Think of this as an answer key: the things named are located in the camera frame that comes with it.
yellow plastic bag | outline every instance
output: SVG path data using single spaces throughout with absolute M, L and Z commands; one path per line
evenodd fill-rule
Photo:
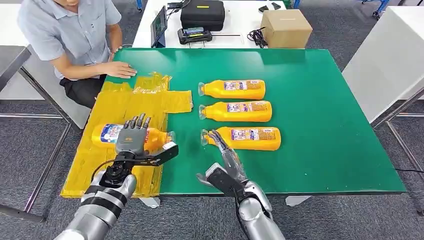
M 116 156 L 114 149 L 101 148 L 93 144 L 91 136 L 95 126 L 124 124 L 125 120 L 146 113 L 146 116 L 151 117 L 149 127 L 166 132 L 167 113 L 186 113 L 192 110 L 191 91 L 168 91 L 170 80 L 170 76 L 153 72 L 151 76 L 138 77 L 134 89 L 127 83 L 105 81 L 60 193 L 62 197 L 80 198 L 91 183 L 94 169 Z M 157 151 L 157 149 L 148 150 L 151 153 Z M 133 197 L 146 198 L 159 194 L 162 166 L 135 166 L 132 174 L 137 178 Z

orange bottle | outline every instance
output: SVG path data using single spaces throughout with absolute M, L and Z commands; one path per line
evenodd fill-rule
M 275 151 L 280 147 L 280 130 L 276 127 L 220 127 L 216 130 L 232 149 Z M 203 129 L 200 134 L 203 146 L 215 141 Z
M 200 119 L 217 122 L 268 122 L 273 115 L 269 101 L 217 102 L 199 106 Z
M 219 99 L 261 100 L 265 96 L 265 82 L 259 79 L 215 80 L 206 84 L 200 82 L 198 93 L 200 96 L 209 95 Z
M 120 124 L 97 125 L 93 130 L 91 140 L 98 147 L 114 148 L 123 127 Z M 144 148 L 158 149 L 170 141 L 175 141 L 175 132 L 162 132 L 156 128 L 149 127 Z

short sleeve shirt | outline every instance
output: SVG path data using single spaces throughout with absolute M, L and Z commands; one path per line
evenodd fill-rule
M 66 53 L 73 65 L 108 61 L 106 25 L 117 24 L 121 14 L 112 0 L 79 0 L 78 13 L 53 0 L 23 0 L 17 22 L 42 61 Z M 59 79 L 64 76 L 55 69 Z

brown box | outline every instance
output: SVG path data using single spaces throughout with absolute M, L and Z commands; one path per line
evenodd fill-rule
M 269 48 L 304 49 L 312 32 L 299 9 L 264 11 L 260 27 Z

robotic arm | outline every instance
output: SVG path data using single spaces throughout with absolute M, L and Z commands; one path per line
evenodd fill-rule
M 114 160 L 102 163 L 92 175 L 91 184 L 81 198 L 81 205 L 68 227 L 55 240 L 103 240 L 118 220 L 137 184 L 131 174 L 134 166 L 160 166 L 178 155 L 178 146 L 166 143 L 153 155 L 144 150 L 150 117 L 145 114 L 127 121 L 119 133 Z M 272 207 L 267 196 L 255 182 L 249 180 L 237 154 L 229 148 L 220 134 L 206 133 L 215 140 L 222 153 L 224 167 L 214 163 L 199 181 L 234 197 L 237 219 L 250 240 L 285 240 L 273 221 Z M 96 174 L 102 166 L 112 163 Z
M 285 240 L 271 214 L 273 208 L 261 187 L 249 180 L 243 170 L 237 153 L 212 130 L 204 132 L 211 137 L 222 153 L 224 167 L 214 163 L 205 173 L 198 173 L 197 179 L 210 187 L 215 187 L 234 197 L 238 222 L 250 240 Z
M 81 205 L 68 227 L 55 240 L 103 240 L 118 220 L 137 184 L 131 174 L 134 166 L 160 166 L 178 155 L 178 146 L 166 143 L 153 155 L 144 150 L 150 117 L 145 114 L 126 121 L 119 133 L 114 160 L 106 161 L 93 172 L 91 184 L 81 198 Z M 97 170 L 111 163 L 106 170 Z

